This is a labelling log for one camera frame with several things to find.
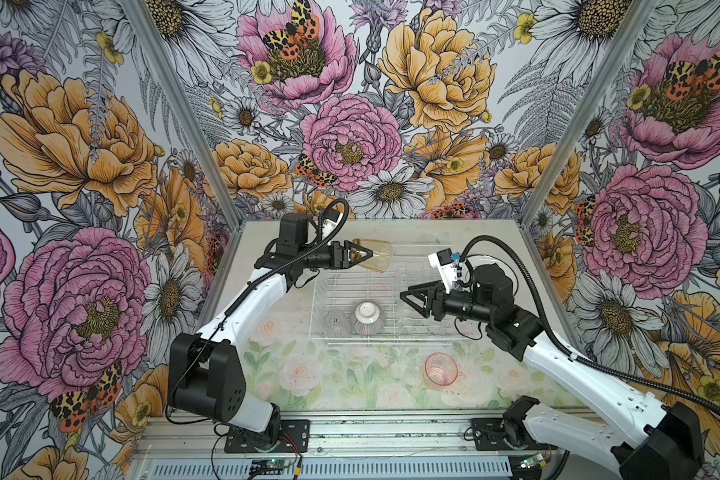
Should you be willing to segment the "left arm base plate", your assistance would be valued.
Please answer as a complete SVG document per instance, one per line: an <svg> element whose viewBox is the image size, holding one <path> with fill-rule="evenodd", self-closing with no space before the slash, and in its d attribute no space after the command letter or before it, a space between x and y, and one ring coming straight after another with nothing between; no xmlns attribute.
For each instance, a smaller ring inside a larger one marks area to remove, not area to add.
<svg viewBox="0 0 720 480"><path fill-rule="evenodd" d="M279 420L264 432L231 426L224 444L228 454L306 453L310 440L309 420Z"/></svg>

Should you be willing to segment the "amber glass cup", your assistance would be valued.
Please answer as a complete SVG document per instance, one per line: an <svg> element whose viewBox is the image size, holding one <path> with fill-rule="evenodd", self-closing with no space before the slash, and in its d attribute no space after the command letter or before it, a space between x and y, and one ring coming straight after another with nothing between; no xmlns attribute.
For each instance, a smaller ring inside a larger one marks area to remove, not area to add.
<svg viewBox="0 0 720 480"><path fill-rule="evenodd" d="M376 273L384 273L389 269L393 256L393 246L389 241L356 238L353 242L373 252L371 258L360 263L362 268Z"/></svg>

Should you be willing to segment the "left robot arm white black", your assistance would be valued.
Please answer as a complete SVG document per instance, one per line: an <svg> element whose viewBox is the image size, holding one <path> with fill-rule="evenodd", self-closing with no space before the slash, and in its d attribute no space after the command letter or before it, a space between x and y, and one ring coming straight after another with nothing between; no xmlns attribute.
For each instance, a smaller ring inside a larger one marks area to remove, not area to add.
<svg viewBox="0 0 720 480"><path fill-rule="evenodd" d="M244 443L270 448L282 438L277 405L249 392L242 350L268 311L305 271L346 270L372 258L372 250L336 240L348 206L334 201L316 217L288 213L277 238L255 261L242 290L209 323L180 334L169 351L167 406L238 432Z"/></svg>

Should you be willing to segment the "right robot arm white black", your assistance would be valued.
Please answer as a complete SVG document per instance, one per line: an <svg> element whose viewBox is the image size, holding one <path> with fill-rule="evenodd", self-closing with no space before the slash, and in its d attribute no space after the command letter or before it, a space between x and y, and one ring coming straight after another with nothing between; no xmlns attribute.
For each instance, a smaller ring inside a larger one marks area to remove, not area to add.
<svg viewBox="0 0 720 480"><path fill-rule="evenodd" d="M523 396L503 414L509 438L551 444L593 461L623 479L692 479L704 461L700 421L682 403L668 406L622 380L588 367L575 350L563 352L538 314L515 302L516 279L497 264L476 267L459 285L453 264L438 281L414 285L401 299L424 318L446 316L484 326L493 345L572 392L599 422L571 416Z"/></svg>

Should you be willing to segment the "clear glass cup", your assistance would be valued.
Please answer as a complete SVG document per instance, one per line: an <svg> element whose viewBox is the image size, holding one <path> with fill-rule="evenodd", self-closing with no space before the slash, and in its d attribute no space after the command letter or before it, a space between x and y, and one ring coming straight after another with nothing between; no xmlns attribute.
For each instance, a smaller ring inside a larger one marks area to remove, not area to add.
<svg viewBox="0 0 720 480"><path fill-rule="evenodd" d="M346 338L351 335L352 322L340 309L327 311L322 319L322 334L326 338Z"/></svg>

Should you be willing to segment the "pink glass cup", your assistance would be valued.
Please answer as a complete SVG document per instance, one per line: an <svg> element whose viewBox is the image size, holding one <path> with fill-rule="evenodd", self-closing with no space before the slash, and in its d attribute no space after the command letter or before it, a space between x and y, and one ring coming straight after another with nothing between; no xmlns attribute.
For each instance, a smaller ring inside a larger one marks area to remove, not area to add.
<svg viewBox="0 0 720 480"><path fill-rule="evenodd" d="M435 352L425 361L425 375L436 386L449 386L458 378L458 365L448 354Z"/></svg>

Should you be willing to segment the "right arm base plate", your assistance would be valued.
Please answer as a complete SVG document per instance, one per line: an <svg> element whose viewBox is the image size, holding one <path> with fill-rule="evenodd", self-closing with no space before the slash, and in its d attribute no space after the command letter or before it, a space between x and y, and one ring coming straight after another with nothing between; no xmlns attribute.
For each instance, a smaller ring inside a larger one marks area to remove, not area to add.
<svg viewBox="0 0 720 480"><path fill-rule="evenodd" d="M556 450L555 446L533 440L521 423L499 417L472 418L467 437L478 451Z"/></svg>

